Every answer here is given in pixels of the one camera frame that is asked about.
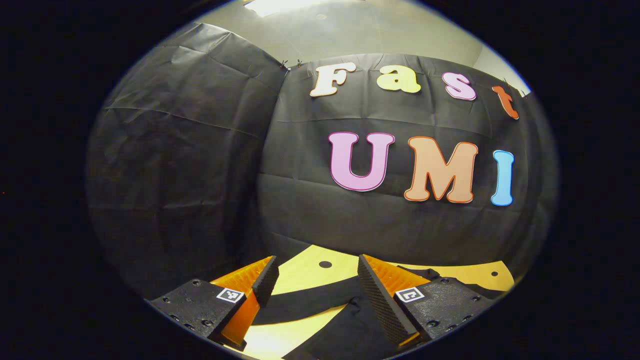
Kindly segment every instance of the yellow table surface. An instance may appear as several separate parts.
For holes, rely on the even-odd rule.
[[[332,266],[320,267],[320,261],[329,261]],[[511,273],[501,261],[467,266],[391,264],[411,269],[432,268],[441,276],[455,277],[465,284],[478,284],[491,290],[508,291],[514,284]],[[272,295],[315,288],[357,276],[358,257],[311,245],[278,269],[280,277]],[[260,360],[281,360],[322,329],[344,306],[346,304],[291,322],[253,325],[244,337],[247,345],[242,353]]]

